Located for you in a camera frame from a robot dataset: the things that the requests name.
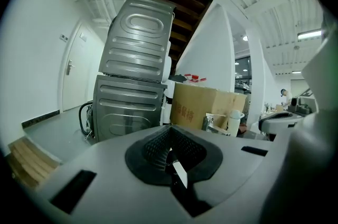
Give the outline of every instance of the person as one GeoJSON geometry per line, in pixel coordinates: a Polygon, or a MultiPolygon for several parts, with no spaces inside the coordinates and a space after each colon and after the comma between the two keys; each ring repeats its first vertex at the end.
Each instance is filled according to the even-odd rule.
{"type": "Polygon", "coordinates": [[[285,103],[282,103],[282,106],[284,107],[284,109],[286,109],[287,106],[291,104],[292,94],[291,94],[291,92],[287,91],[286,89],[282,89],[280,91],[280,93],[281,93],[281,97],[282,96],[286,97],[285,103]]]}

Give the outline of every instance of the white column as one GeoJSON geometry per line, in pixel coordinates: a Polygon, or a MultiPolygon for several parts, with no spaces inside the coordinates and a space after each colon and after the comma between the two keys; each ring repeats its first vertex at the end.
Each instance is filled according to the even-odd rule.
{"type": "Polygon", "coordinates": [[[254,27],[251,27],[246,29],[246,32],[250,48],[252,72],[251,104],[247,120],[247,126],[250,129],[251,125],[259,119],[260,113],[263,110],[266,81],[264,55],[258,31],[254,27]]]}

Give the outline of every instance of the door handle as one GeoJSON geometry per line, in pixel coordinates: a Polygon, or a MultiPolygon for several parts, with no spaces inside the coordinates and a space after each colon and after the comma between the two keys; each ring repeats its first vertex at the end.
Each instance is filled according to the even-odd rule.
{"type": "Polygon", "coordinates": [[[75,67],[75,66],[72,65],[72,60],[69,60],[69,61],[68,61],[68,66],[67,66],[67,72],[66,72],[66,75],[67,75],[67,76],[69,76],[70,69],[71,69],[72,67],[75,67]]]}

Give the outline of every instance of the red and white object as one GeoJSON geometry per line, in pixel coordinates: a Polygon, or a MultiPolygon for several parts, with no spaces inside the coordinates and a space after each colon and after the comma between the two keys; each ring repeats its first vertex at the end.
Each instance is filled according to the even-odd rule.
{"type": "Polygon", "coordinates": [[[205,81],[206,78],[201,78],[199,79],[199,76],[195,75],[195,74],[185,74],[184,75],[186,77],[186,79],[190,82],[195,82],[195,83],[198,83],[198,82],[201,82],[201,81],[205,81]]]}

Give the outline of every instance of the cardboard box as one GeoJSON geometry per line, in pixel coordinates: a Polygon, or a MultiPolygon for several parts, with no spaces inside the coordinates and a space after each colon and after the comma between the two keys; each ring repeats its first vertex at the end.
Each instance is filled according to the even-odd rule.
{"type": "Polygon", "coordinates": [[[201,129],[206,113],[226,115],[228,120],[233,109],[243,111],[246,97],[243,94],[176,83],[170,120],[172,124],[201,129]]]}

